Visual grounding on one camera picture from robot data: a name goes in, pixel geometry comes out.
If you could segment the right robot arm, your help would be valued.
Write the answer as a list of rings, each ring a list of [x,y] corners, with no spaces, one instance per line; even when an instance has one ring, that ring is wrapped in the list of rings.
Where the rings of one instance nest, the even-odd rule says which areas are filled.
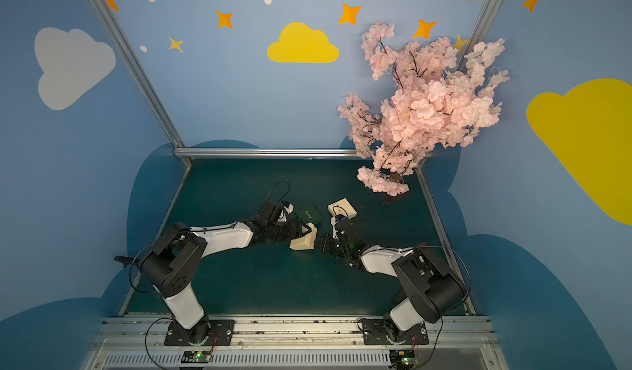
[[[346,218],[336,218],[332,229],[331,236],[316,239],[316,249],[355,270],[394,277],[402,287],[402,300],[383,319],[360,320],[366,345],[427,345],[426,323],[440,321],[467,299],[466,283],[432,246],[369,245]]]

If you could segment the white lift-off lid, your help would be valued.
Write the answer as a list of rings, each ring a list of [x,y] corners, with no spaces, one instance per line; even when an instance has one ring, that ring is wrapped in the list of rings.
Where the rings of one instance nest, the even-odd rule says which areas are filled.
[[[309,232],[305,233],[299,238],[291,240],[290,248],[293,251],[313,250],[315,246],[315,240],[317,237],[317,228],[312,223],[307,223]]]

